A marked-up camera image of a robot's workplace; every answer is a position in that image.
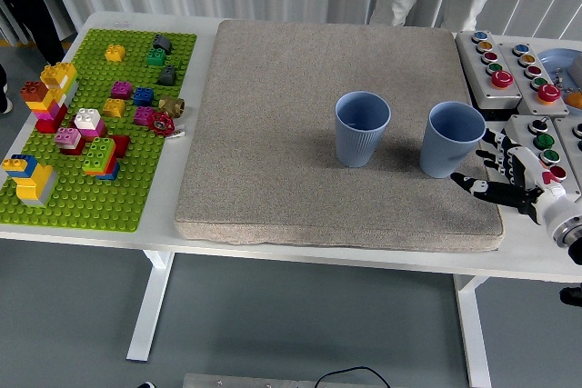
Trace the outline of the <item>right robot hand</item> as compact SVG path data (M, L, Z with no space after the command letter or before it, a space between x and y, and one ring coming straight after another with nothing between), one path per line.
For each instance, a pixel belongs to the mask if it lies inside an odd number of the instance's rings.
M507 181L477 180L457 172L450 178L480 200L516 208L536 224L544 225L556 242L565 244L567 234L581 227L581 205L567 198L558 178L530 149L489 129L483 140L496 151L477 150L476 154Z

